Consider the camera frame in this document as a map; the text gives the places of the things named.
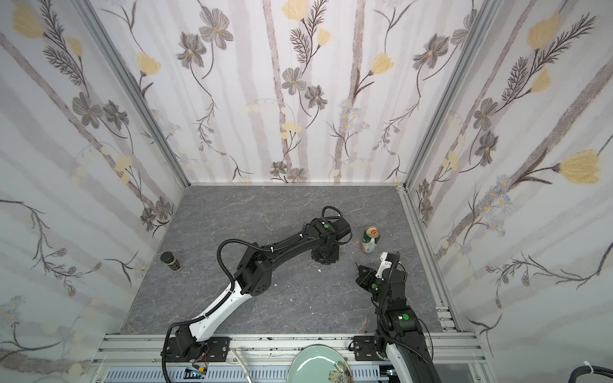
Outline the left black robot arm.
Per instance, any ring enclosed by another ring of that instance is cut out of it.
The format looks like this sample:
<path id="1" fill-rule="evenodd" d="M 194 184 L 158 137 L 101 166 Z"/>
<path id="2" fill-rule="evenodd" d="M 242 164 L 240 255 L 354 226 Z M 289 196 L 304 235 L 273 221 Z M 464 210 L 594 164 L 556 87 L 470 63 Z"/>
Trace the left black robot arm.
<path id="1" fill-rule="evenodd" d="M 351 225 L 336 207 L 326 206 L 321 215 L 293 236 L 269 245 L 249 243 L 242 239 L 226 239 L 216 250 L 216 261 L 228 277 L 223 292 L 198 316 L 169 325 L 161 351 L 164 380 L 172 381 L 167 364 L 172 358 L 190 361 L 200 357 L 217 328 L 250 298 L 261 295 L 270 286 L 272 273 L 284 263 L 305 252 L 322 265 L 336 263 L 340 247 L 352 239 Z M 223 262 L 222 251 L 231 244 L 246 247 L 236 271 Z"/>

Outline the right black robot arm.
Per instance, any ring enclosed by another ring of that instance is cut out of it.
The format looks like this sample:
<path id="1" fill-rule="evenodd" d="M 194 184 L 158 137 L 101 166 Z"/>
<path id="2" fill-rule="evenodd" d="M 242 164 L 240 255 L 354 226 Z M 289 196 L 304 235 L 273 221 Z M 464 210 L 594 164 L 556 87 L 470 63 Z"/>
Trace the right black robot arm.
<path id="1" fill-rule="evenodd" d="M 408 273 L 398 253 L 383 252 L 374 269 L 359 265 L 359 287 L 370 294 L 375 308 L 374 348 L 392 365 L 392 382 L 440 382 L 426 339 L 429 330 L 409 305 L 405 285 Z"/>

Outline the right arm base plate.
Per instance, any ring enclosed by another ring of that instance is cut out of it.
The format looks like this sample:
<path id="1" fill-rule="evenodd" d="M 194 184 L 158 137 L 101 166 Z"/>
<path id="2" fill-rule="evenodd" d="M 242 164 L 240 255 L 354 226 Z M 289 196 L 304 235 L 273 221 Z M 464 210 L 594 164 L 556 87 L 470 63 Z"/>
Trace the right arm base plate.
<path id="1" fill-rule="evenodd" d="M 357 362 L 378 362 L 383 357 L 378 352 L 378 344 L 373 335 L 356 335 L 352 339 L 348 350 L 354 353 Z"/>

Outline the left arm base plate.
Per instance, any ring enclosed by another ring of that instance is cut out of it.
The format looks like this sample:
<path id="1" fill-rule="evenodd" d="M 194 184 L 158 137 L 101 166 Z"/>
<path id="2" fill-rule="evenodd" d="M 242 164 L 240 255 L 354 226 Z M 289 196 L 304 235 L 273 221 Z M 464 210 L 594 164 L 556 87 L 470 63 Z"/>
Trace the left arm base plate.
<path id="1" fill-rule="evenodd" d="M 229 337 L 212 337 L 204 342 L 183 342 L 170 338 L 161 351 L 166 362 L 226 362 L 230 349 Z"/>

